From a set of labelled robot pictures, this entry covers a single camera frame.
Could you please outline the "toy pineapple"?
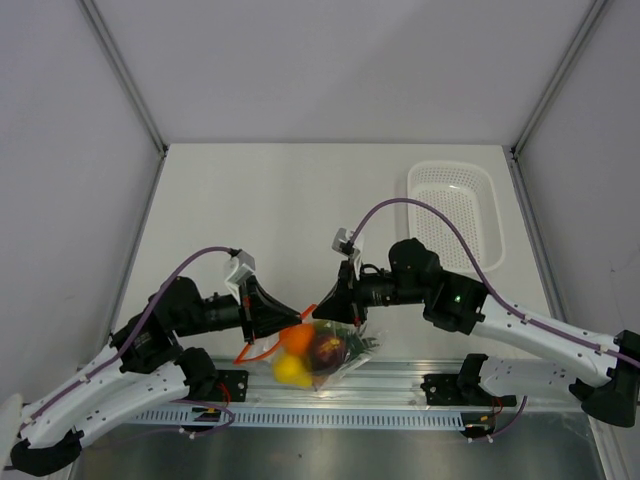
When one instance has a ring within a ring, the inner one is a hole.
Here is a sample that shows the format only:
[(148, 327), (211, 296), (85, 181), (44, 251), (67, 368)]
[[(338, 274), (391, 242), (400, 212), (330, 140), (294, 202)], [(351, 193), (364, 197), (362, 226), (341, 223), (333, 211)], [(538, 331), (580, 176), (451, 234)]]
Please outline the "toy pineapple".
[(355, 361), (362, 355), (370, 354), (381, 345), (381, 340), (375, 335), (367, 334), (364, 327), (353, 327), (331, 321), (316, 321), (313, 327), (314, 339), (320, 334), (333, 334), (346, 342), (346, 359), (341, 366)]

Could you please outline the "orange fruit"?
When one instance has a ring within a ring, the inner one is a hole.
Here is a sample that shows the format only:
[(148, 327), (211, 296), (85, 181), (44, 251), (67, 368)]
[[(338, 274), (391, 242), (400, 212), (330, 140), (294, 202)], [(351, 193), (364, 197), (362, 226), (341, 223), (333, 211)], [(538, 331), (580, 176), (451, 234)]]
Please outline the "orange fruit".
[(303, 323), (282, 330), (279, 333), (281, 347), (291, 355), (304, 355), (315, 337), (311, 324)]

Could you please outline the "dark red apple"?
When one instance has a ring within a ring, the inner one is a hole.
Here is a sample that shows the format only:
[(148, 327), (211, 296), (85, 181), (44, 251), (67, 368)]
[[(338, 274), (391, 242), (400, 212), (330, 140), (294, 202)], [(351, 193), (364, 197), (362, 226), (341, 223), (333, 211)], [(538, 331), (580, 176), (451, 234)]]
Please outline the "dark red apple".
[(333, 334), (320, 334), (311, 344), (309, 360), (315, 374), (334, 373), (346, 359), (346, 342)]

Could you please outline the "clear zip top bag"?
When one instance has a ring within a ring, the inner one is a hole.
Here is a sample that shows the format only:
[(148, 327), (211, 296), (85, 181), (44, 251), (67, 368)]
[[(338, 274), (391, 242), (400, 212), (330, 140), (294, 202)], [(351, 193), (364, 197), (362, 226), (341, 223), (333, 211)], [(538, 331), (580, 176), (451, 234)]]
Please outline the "clear zip top bag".
[(319, 391), (370, 361), (386, 339), (366, 325), (315, 320), (315, 308), (302, 312), (301, 324), (247, 343), (233, 363), (268, 371), (278, 384)]

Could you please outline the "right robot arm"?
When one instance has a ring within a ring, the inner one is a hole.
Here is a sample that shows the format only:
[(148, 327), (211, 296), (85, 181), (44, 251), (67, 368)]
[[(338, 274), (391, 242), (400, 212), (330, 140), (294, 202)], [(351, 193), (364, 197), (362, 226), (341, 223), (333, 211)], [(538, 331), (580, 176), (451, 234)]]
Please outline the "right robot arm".
[(389, 269), (341, 262), (337, 281), (316, 307), (317, 320), (366, 322), (372, 307), (421, 305), (423, 318), (450, 333), (478, 336), (534, 355), (508, 361), (470, 354), (456, 380), (468, 403), (503, 395), (573, 399), (587, 415), (630, 428), (639, 401), (639, 335), (615, 336), (539, 318), (488, 285), (445, 270), (417, 239), (395, 243)]

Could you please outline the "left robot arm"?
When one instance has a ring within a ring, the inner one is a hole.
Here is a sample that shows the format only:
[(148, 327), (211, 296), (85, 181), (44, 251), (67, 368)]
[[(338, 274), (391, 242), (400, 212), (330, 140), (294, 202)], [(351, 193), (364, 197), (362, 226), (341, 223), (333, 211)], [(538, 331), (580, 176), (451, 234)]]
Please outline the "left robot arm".
[(83, 369), (24, 406), (10, 465), (29, 475), (48, 476), (146, 410), (173, 401), (216, 399), (218, 369), (205, 349), (182, 347), (182, 337), (239, 329), (252, 343), (301, 322), (299, 312), (269, 295), (254, 276), (240, 285), (237, 296), (209, 298), (200, 295), (191, 279), (177, 277), (113, 333)]

